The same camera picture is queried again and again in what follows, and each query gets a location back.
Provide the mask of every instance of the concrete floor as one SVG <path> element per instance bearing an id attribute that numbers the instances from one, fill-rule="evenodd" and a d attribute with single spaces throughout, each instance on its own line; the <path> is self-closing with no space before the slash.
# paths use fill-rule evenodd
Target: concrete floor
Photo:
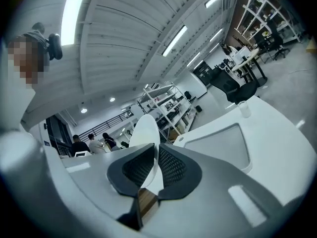
<path id="1" fill-rule="evenodd" d="M 284 114 L 317 151 L 317 56 L 307 53 L 306 46 L 307 42 L 288 45 L 290 52 L 285 59 L 279 56 L 277 61 L 270 59 L 266 64 L 258 59 L 268 81 L 258 88 L 256 95 Z M 261 77 L 255 65 L 253 72 Z M 213 86 L 198 99 L 197 105 L 203 111 L 195 118 L 191 130 L 237 107 Z"/>

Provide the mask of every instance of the headphones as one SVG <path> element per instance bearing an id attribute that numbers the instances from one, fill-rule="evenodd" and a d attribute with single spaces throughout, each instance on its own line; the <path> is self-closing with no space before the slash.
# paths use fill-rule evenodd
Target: headphones
<path id="1" fill-rule="evenodd" d="M 60 60 L 63 57 L 60 36 L 58 34 L 50 34 L 49 39 L 46 39 L 46 42 L 48 43 L 50 61 L 53 59 Z"/>

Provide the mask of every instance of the railing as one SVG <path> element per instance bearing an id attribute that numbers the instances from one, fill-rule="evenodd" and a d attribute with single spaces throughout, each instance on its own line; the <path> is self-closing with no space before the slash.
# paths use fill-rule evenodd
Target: railing
<path id="1" fill-rule="evenodd" d="M 93 134 L 94 136 L 97 136 L 101 133 L 104 133 L 107 129 L 110 129 L 111 127 L 117 125 L 118 123 L 128 119 L 129 117 L 133 116 L 131 111 L 124 112 L 114 118 L 111 118 L 95 127 L 93 127 L 90 130 L 85 131 L 84 133 L 79 135 L 79 139 L 81 141 L 88 141 L 88 135 Z"/>

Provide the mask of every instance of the ceiling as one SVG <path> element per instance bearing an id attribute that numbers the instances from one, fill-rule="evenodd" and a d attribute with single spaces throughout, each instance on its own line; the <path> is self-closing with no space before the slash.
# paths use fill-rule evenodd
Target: ceiling
<path id="1" fill-rule="evenodd" d="M 42 22 L 47 38 L 60 34 L 66 0 L 25 0 L 12 19 L 7 38 Z M 51 61 L 49 72 L 35 87 L 36 96 L 24 116 L 30 126 L 62 110 L 79 112 L 82 102 L 96 111 L 141 94 L 145 84 L 165 82 L 193 69 L 224 39 L 236 0 L 83 0 L 74 45 L 63 46 L 63 58 Z M 173 50 L 162 53 L 180 28 L 188 30 Z M 210 43 L 214 34 L 224 31 Z M 200 56 L 186 67 L 198 53 Z"/>

